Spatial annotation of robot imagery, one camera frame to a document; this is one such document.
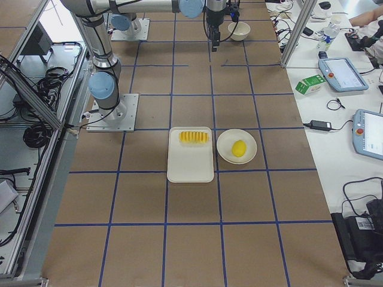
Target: yellow lemon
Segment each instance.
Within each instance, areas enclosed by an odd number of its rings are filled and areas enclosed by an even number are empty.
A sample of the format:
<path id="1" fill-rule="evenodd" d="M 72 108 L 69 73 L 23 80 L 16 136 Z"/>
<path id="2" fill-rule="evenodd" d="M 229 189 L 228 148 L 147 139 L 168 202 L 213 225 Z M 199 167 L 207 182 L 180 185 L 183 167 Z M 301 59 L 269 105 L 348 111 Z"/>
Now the yellow lemon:
<path id="1" fill-rule="evenodd" d="M 246 143 L 244 141 L 236 141 L 232 146 L 232 154 L 235 157 L 242 157 L 246 152 L 246 148 Z"/>

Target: water bottle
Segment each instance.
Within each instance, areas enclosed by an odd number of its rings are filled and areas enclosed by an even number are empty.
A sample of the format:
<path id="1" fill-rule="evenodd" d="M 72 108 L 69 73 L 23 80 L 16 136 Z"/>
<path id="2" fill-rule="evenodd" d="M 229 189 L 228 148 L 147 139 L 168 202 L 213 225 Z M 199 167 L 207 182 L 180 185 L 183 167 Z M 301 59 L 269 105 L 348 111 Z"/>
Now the water bottle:
<path id="1" fill-rule="evenodd" d="M 341 30 L 340 23 L 341 18 L 339 16 L 333 16 L 329 25 L 323 28 L 323 34 L 317 45 L 317 50 L 319 52 L 327 51 L 329 49 L 331 43 L 334 41 L 335 37 L 339 34 L 339 31 Z"/>

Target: blue and white device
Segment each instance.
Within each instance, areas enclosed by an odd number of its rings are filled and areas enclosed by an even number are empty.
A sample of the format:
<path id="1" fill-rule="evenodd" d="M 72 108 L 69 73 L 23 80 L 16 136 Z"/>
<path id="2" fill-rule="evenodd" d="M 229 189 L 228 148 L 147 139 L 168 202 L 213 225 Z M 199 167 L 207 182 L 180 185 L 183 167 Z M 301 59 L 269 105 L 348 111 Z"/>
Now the blue and white device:
<path id="1" fill-rule="evenodd" d="M 349 58 L 319 59 L 318 65 L 336 91 L 363 91 L 369 88 Z"/>
<path id="2" fill-rule="evenodd" d="M 357 110 L 352 127 L 352 143 L 357 153 L 383 160 L 383 114 Z"/>

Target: metal mounting plate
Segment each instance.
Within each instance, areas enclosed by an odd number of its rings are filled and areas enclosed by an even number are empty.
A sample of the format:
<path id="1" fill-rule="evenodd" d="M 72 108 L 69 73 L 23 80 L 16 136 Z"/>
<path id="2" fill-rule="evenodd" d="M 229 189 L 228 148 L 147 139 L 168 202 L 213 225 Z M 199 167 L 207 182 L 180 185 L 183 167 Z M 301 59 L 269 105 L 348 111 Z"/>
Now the metal mounting plate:
<path id="1" fill-rule="evenodd" d="M 138 107 L 138 98 L 138 94 L 121 94 L 120 100 L 127 107 L 126 116 L 121 121 L 116 123 L 115 126 L 111 126 L 104 120 L 98 121 L 101 118 L 99 113 L 91 114 L 89 118 L 89 123 L 94 121 L 98 122 L 87 126 L 86 130 L 88 132 L 134 132 L 134 125 L 136 123 Z M 92 109 L 98 109 L 98 104 L 96 103 L 96 101 L 93 103 Z"/>
<path id="2" fill-rule="evenodd" d="M 146 41 L 149 33 L 149 19 L 138 19 L 141 24 L 141 31 L 134 36 L 125 35 L 119 30 L 113 31 L 112 41 L 115 42 L 135 42 L 135 41 Z"/>

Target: green and white box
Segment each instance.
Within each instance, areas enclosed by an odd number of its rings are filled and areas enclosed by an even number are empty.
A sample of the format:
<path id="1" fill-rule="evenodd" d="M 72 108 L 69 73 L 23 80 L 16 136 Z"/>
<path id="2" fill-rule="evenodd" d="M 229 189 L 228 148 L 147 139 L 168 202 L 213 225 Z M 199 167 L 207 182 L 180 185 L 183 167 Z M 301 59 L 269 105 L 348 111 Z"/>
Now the green and white box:
<path id="1" fill-rule="evenodd" d="M 295 89 L 301 94 L 310 94 L 318 91 L 326 80 L 321 75 L 311 76 L 301 80 Z"/>

